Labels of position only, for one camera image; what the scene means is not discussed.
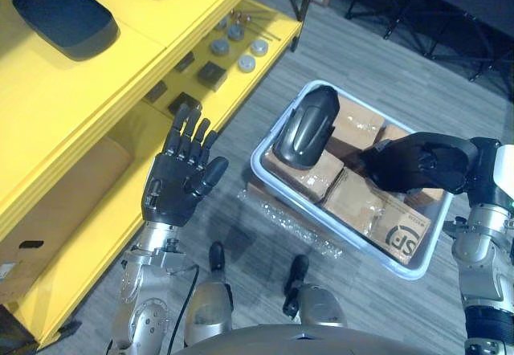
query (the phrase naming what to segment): gray round knob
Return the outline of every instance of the gray round knob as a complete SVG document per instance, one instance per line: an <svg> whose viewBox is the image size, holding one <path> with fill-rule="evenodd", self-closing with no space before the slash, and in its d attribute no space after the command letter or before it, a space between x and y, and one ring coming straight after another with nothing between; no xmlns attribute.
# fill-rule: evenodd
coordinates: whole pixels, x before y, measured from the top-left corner
<svg viewBox="0 0 514 355"><path fill-rule="evenodd" d="M224 56L230 50L230 44L226 39L216 39L210 43L210 50L216 56Z"/></svg>
<svg viewBox="0 0 514 355"><path fill-rule="evenodd" d="M225 18L223 18L222 20L220 20L218 22L218 24L216 25L216 27L214 29L217 31L223 31L226 29L227 25L228 25L228 17L226 16Z"/></svg>
<svg viewBox="0 0 514 355"><path fill-rule="evenodd" d="M244 27L240 24L233 24L228 27L228 39L234 40L235 42L239 42L244 38Z"/></svg>
<svg viewBox="0 0 514 355"><path fill-rule="evenodd" d="M267 49L267 42L262 39L256 39L250 45L250 51L255 56L265 56L267 54Z"/></svg>
<svg viewBox="0 0 514 355"><path fill-rule="evenodd" d="M252 72L255 70L255 58L251 55L242 55L238 60L239 70L242 72Z"/></svg>

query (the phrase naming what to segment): black robotic finger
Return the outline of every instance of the black robotic finger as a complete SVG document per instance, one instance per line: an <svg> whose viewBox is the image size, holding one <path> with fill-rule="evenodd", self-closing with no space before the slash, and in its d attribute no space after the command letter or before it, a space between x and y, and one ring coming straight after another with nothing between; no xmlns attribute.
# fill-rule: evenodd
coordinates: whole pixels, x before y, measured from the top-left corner
<svg viewBox="0 0 514 355"><path fill-rule="evenodd" d="M200 112L197 109L194 109L190 112L186 127L184 128L184 133L180 138L180 145L178 146L178 156L180 158L184 158L186 160L190 159L190 149L191 149L191 137L194 133L194 128L200 118Z"/></svg>
<svg viewBox="0 0 514 355"><path fill-rule="evenodd" d="M198 159L198 164L200 166L205 166L209 161L210 148L212 147L213 143L216 142L217 138L218 134L214 130L211 130L207 135L206 140L203 142L200 158Z"/></svg>
<svg viewBox="0 0 514 355"><path fill-rule="evenodd" d="M164 141L164 146L162 147L163 153L174 155L178 151L178 146L180 145L180 132L189 111L190 110L186 104L182 104L178 109L177 115L173 119L173 124L171 125L171 129L166 137L166 141Z"/></svg>
<svg viewBox="0 0 514 355"><path fill-rule="evenodd" d="M194 134L194 140L198 141L198 143L202 143L203 137L206 135L206 131L210 126L210 120L207 118L204 118L202 122L200 123L200 126L198 126L198 130L196 131L196 134Z"/></svg>
<svg viewBox="0 0 514 355"><path fill-rule="evenodd" d="M200 152L202 151L202 141L207 129L209 128L210 121L206 118L202 120L202 123L198 126L198 130L194 134L194 139L191 142L190 150L190 164L196 164L200 158Z"/></svg>
<svg viewBox="0 0 514 355"><path fill-rule="evenodd" d="M216 157L205 170L197 172L186 185L186 192L203 197L216 186L228 167L225 157Z"/></svg>
<svg viewBox="0 0 514 355"><path fill-rule="evenodd" d="M199 119L200 112L196 108L194 108L188 115L186 128L184 129L184 135L188 136L189 138L193 136L194 128L196 128L196 124Z"/></svg>

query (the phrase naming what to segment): black shoe-shaped object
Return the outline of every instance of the black shoe-shaped object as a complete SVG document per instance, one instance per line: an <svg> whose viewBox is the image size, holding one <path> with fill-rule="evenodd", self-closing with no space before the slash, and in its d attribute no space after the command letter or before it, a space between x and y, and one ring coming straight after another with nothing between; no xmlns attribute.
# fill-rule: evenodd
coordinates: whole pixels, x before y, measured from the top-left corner
<svg viewBox="0 0 514 355"><path fill-rule="evenodd" d="M73 60L98 55L120 32L96 0L13 0L13 5L39 36Z"/></svg>
<svg viewBox="0 0 514 355"><path fill-rule="evenodd" d="M287 296L293 287L293 284L301 284L304 282L305 275L308 271L308 257L306 255L297 255L292 261L291 269L289 270L289 278L284 285L284 295Z"/></svg>
<svg viewBox="0 0 514 355"><path fill-rule="evenodd" d="M300 287L304 283L307 271L308 257L306 255L297 255L291 264L288 281L284 285L286 300L282 306L282 312L292 319L295 318L300 309L298 295L300 293Z"/></svg>
<svg viewBox="0 0 514 355"><path fill-rule="evenodd" d="M339 112L337 91L321 86L309 92L280 130L273 153L295 169L311 169L320 159L334 131Z"/></svg>
<svg viewBox="0 0 514 355"><path fill-rule="evenodd" d="M212 243L209 249L209 264L211 271L223 271L225 269L225 250L219 241Z"/></svg>

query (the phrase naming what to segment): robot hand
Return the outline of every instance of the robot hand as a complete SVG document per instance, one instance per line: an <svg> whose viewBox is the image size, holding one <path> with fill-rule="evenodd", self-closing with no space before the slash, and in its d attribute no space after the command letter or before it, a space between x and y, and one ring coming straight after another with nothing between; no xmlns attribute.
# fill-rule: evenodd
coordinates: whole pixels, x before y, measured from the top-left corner
<svg viewBox="0 0 514 355"><path fill-rule="evenodd" d="M146 222L162 222L184 226L196 205L218 183L228 167L228 160L217 157L209 164L209 153L218 134L210 131L202 145L210 121L200 118L197 109L190 111L182 105L162 148L155 156L141 201Z"/></svg>

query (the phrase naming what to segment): black cable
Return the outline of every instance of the black cable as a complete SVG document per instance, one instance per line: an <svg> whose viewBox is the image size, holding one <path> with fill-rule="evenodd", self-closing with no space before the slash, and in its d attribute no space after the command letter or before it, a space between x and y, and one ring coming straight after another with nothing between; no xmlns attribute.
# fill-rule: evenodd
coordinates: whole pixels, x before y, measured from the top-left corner
<svg viewBox="0 0 514 355"><path fill-rule="evenodd" d="M109 344L107 346L107 351L105 351L105 355L109 355L109 350L111 349L112 347L112 341L109 341Z"/></svg>
<svg viewBox="0 0 514 355"><path fill-rule="evenodd" d="M173 341L175 340L175 336L177 335L178 326L180 325L180 321L182 320L182 316L184 315L184 312L186 311L187 304L190 302L191 295L193 295L194 286L196 285L196 281L198 280L198 273L200 272L200 267L195 264L191 267L191 269L195 270L193 283L191 283L190 291L187 294L186 300L184 301L184 304L182 305L182 309L180 310L180 313L178 314L177 321L175 322L175 328L173 329L173 333L171 334L171 339L169 339L169 345L168 345L168 353L167 355L171 355L171 349L173 348Z"/></svg>

